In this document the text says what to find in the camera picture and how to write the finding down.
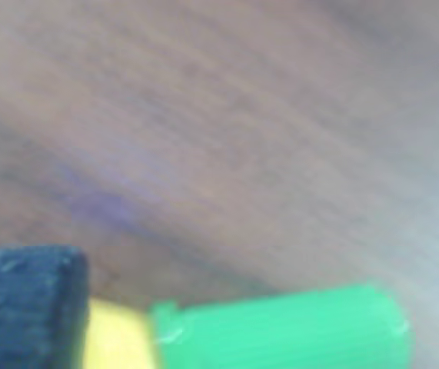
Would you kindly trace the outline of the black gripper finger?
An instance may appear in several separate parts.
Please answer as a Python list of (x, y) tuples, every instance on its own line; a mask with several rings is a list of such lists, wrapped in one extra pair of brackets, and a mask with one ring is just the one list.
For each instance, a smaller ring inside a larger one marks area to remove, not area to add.
[(68, 245), (0, 248), (0, 368), (80, 368), (89, 266)]

